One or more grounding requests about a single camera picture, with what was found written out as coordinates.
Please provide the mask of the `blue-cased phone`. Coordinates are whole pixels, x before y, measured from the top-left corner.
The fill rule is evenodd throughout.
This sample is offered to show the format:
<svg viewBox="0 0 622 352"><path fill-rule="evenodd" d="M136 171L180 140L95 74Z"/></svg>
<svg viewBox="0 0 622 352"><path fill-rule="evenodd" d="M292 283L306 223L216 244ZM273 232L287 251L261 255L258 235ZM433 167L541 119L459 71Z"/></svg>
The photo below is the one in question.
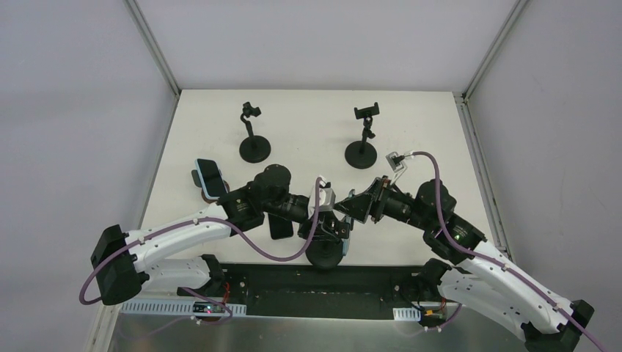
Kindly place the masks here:
<svg viewBox="0 0 622 352"><path fill-rule="evenodd" d="M342 257L345 257L348 253L349 241L354 228L354 220L350 216L344 216L340 222L340 225L342 226L342 232L340 233Z"/></svg>

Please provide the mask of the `black phone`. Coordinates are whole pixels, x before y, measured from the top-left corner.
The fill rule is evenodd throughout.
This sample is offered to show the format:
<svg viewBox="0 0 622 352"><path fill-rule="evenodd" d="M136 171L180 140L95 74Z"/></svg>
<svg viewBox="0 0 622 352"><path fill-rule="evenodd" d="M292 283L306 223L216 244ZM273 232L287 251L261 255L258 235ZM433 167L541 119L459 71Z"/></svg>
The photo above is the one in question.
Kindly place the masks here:
<svg viewBox="0 0 622 352"><path fill-rule="evenodd" d="M274 241L293 237L293 222L273 214L268 214L271 239Z"/></svg>

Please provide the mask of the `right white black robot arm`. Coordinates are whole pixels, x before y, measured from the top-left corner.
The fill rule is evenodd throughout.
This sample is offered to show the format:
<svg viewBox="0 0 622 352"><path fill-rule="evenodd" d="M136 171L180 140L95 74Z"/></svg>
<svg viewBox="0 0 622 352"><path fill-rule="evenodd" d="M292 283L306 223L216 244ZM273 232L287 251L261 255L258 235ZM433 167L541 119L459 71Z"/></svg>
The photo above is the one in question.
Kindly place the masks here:
<svg viewBox="0 0 622 352"><path fill-rule="evenodd" d="M531 279L474 225L455 214L456 200L429 180L415 195L377 178L335 204L354 220L389 217L423 231L436 258L419 273L417 293L463 304L499 324L528 351L573 351L593 316L586 301L570 301Z"/></svg>

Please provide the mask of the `black phone stand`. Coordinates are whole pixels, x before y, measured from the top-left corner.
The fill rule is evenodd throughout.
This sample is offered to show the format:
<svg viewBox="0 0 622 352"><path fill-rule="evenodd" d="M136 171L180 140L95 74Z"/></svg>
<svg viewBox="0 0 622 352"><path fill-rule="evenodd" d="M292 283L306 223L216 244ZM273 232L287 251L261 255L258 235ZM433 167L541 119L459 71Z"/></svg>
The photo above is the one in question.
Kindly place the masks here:
<svg viewBox="0 0 622 352"><path fill-rule="evenodd" d="M259 117L261 110L259 107L253 107L250 102L242 105L242 113L240 120L245 125L247 137L241 142L239 147L240 157L248 163L257 164L266 160L271 154L271 145L269 140L263 136L255 135L250 117Z"/></svg>
<svg viewBox="0 0 622 352"><path fill-rule="evenodd" d="M304 253L312 266L321 270L332 270L343 259L341 242L314 241L312 239Z"/></svg>
<svg viewBox="0 0 622 352"><path fill-rule="evenodd" d="M377 151L368 140L376 137L371 128L373 117L379 113L377 102L366 108L354 108L355 118L361 120L363 124L362 138L350 143L345 149L344 156L346 162L355 169L369 169L377 160Z"/></svg>

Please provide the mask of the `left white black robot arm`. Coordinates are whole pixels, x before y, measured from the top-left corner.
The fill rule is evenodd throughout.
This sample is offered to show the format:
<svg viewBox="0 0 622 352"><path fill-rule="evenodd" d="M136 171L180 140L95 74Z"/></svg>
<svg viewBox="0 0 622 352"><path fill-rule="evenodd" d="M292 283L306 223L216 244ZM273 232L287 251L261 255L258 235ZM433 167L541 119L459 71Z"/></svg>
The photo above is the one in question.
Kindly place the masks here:
<svg viewBox="0 0 622 352"><path fill-rule="evenodd" d="M290 181L285 166L272 164L190 216L143 230L107 227L91 254L93 270L87 279L98 286L98 302L121 304L143 291L216 296L224 286L217 258L202 254L180 259L178 253L233 236L247 240L248 231L263 224L269 225L274 240L302 238L299 255L315 268L335 268L347 252L351 220L335 214L335 195L324 177L316 179L309 196L290 193Z"/></svg>

